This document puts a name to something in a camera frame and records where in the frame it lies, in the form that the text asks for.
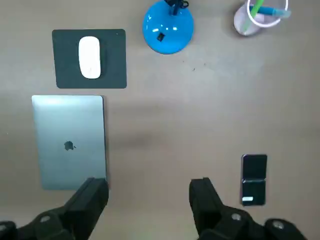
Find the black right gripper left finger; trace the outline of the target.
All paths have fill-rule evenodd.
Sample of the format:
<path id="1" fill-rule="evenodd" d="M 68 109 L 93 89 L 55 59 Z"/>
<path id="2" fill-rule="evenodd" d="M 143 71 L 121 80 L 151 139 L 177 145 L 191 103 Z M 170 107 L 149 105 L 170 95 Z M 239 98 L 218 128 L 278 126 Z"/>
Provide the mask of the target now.
<path id="1" fill-rule="evenodd" d="M 88 178 L 63 205 L 44 211 L 17 227 L 0 222 L 2 240 L 87 240 L 108 204 L 109 185 L 104 178 Z"/>

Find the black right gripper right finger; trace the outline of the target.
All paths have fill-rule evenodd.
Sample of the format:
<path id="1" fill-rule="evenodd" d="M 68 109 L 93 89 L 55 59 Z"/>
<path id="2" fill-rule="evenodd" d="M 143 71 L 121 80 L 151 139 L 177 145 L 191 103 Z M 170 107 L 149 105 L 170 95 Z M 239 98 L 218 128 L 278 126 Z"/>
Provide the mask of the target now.
<path id="1" fill-rule="evenodd" d="M 305 240 L 293 223 L 269 218 L 261 225 L 241 209 L 223 204 L 211 180 L 192 179 L 189 204 L 199 240 Z"/>

